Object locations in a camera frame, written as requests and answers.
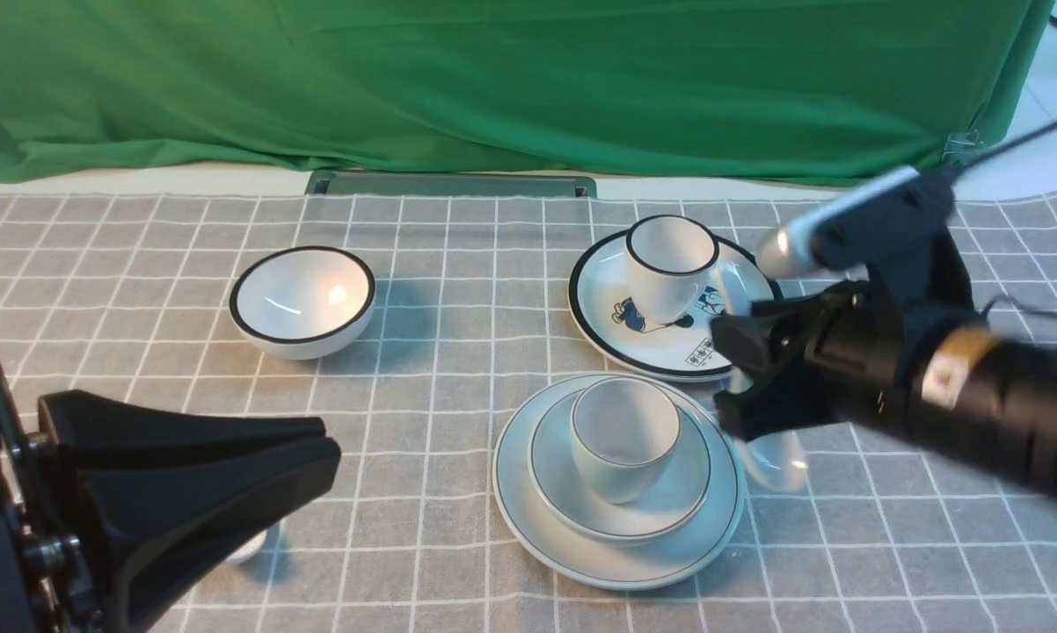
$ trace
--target white bowl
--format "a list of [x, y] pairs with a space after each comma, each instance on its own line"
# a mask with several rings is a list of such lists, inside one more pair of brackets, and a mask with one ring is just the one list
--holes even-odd
[[284, 249], [231, 288], [231, 320], [264, 353], [308, 360], [339, 352], [372, 320], [372, 269], [339, 248]]

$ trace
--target gray checkered tablecloth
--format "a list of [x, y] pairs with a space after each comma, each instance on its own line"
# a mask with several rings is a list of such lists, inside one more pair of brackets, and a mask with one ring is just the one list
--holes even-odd
[[[0, 350], [26, 424], [39, 394], [79, 386], [314, 414], [342, 445], [332, 492], [159, 633], [1057, 631], [1057, 505], [849, 425], [801, 433], [808, 491], [753, 489], [725, 553], [652, 594], [559, 578], [505, 528], [488, 477], [501, 426], [550, 381], [616, 369], [565, 310], [582, 249], [653, 212], [750, 245], [810, 206], [0, 197]], [[951, 231], [979, 303], [1057, 309], [1057, 193], [962, 204]], [[352, 249], [379, 282], [363, 339], [310, 364], [260, 356], [224, 310], [239, 272], [293, 244]], [[993, 317], [1057, 340], [1051, 321]], [[688, 391], [709, 405], [710, 386]]]

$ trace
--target white cup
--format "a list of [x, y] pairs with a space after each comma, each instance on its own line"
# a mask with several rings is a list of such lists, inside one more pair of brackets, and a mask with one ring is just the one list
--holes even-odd
[[638, 314], [653, 323], [681, 319], [709, 282], [717, 238], [681, 216], [647, 217], [626, 232], [626, 284]]
[[572, 458], [602, 500], [625, 504], [662, 477], [681, 436], [681, 411], [645, 380], [606, 378], [572, 408]]

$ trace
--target green cloth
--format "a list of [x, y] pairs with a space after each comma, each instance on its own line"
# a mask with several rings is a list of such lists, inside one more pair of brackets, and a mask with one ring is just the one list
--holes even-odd
[[846, 181], [1006, 132], [1052, 0], [0, 0], [0, 181]]

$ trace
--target plate rim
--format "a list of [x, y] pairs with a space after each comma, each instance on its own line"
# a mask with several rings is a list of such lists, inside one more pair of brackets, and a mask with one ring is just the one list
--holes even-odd
[[518, 406], [517, 410], [514, 411], [513, 416], [509, 416], [509, 421], [505, 424], [505, 428], [501, 429], [501, 433], [497, 436], [497, 442], [494, 445], [494, 455], [493, 463], [489, 465], [489, 485], [493, 485], [494, 489], [494, 500], [497, 504], [497, 509], [501, 514], [501, 518], [505, 521], [505, 525], [513, 533], [513, 537], [516, 538], [517, 543], [521, 544], [537, 561], [540, 561], [544, 566], [553, 570], [553, 572], [560, 573], [564, 578], [572, 579], [576, 582], [588, 584], [589, 587], [595, 587], [596, 589], [605, 589], [610, 592], [648, 592], [648, 590], [660, 589], [661, 587], [666, 587], [684, 580], [686, 578], [692, 577], [693, 574], [700, 573], [702, 569], [708, 566], [712, 561], [720, 556], [720, 554], [728, 546], [730, 538], [733, 538], [739, 522], [742, 521], [743, 510], [746, 507], [746, 473], [743, 471], [743, 464], [737, 458], [737, 453], [734, 452], [734, 446], [730, 446], [729, 439], [720, 430], [720, 425], [717, 424], [712, 414], [708, 413], [702, 406], [697, 405], [697, 399], [692, 396], [682, 392], [681, 390], [673, 388], [672, 385], [657, 385], [661, 389], [666, 389], [674, 394], [680, 395], [686, 402], [692, 402], [693, 409], [702, 413], [702, 417], [709, 425], [712, 425], [715, 433], [720, 437], [720, 441], [725, 445], [725, 450], [728, 452], [730, 462], [733, 462], [733, 469], [736, 472], [736, 502], [733, 508], [733, 514], [728, 519], [728, 525], [725, 526], [725, 533], [721, 534], [719, 540], [715, 542], [712, 547], [704, 554], [704, 556], [697, 558], [692, 563], [678, 570], [675, 573], [667, 574], [667, 576], [662, 576], [656, 579], [647, 579], [641, 581], [615, 581], [606, 580], [602, 578], [596, 578], [588, 576], [586, 573], [576, 572], [571, 567], [568, 567], [554, 558], [546, 556], [540, 548], [528, 541], [528, 538], [524, 537], [521, 529], [517, 527], [516, 523], [509, 520], [508, 510], [505, 508], [505, 497], [500, 492], [500, 485], [498, 485], [497, 471], [498, 464], [500, 464], [501, 448], [504, 446], [505, 435], [507, 435], [509, 428], [513, 426], [513, 421], [524, 411], [526, 406], [528, 406], [537, 397], [540, 397], [544, 392], [557, 388], [558, 385], [568, 384], [568, 381], [573, 381], [576, 379], [582, 379], [594, 376], [628, 376], [630, 374], [622, 372], [589, 372], [586, 374], [579, 374], [576, 376], [568, 377], [562, 380], [556, 381], [556, 384], [546, 385], [543, 389], [537, 390], [536, 393], [528, 396], [527, 399]]
[[[602, 238], [601, 240], [595, 242], [592, 247], [586, 249], [579, 259], [576, 260], [576, 264], [572, 267], [572, 276], [568, 277], [568, 312], [572, 313], [572, 317], [576, 320], [576, 328], [579, 329], [580, 333], [588, 338], [589, 341], [594, 345], [600, 353], [608, 356], [610, 359], [616, 361], [619, 365], [625, 365], [629, 369], [633, 369], [634, 372], [645, 374], [648, 377], [665, 378], [669, 380], [673, 379], [691, 379], [691, 380], [709, 380], [718, 379], [725, 376], [733, 369], [733, 365], [721, 365], [720, 368], [712, 369], [669, 369], [669, 368], [657, 368], [654, 365], [645, 364], [645, 361], [638, 360], [632, 356], [626, 355], [626, 353], [620, 352], [613, 345], [606, 341], [604, 337], [595, 331], [595, 329], [590, 325], [590, 321], [583, 315], [583, 310], [579, 305], [579, 274], [582, 269], [588, 267], [588, 262], [592, 257], [599, 252], [606, 244], [618, 239], [625, 239], [628, 231], [612, 232], [610, 236]], [[755, 265], [756, 269], [759, 269], [759, 264], [755, 261], [755, 256], [750, 255], [748, 249], [741, 247], [734, 241], [726, 238], [717, 236], [713, 232], [713, 238], [720, 243], [720, 246], [733, 248], [739, 255], [741, 255], [746, 260], [750, 261], [750, 265]], [[759, 269], [759, 274], [762, 275], [762, 269]], [[771, 288], [772, 301], [782, 300], [782, 288], [779, 288], [778, 282], [772, 280], [771, 277], [762, 275], [762, 278], [766, 281], [766, 285]]]

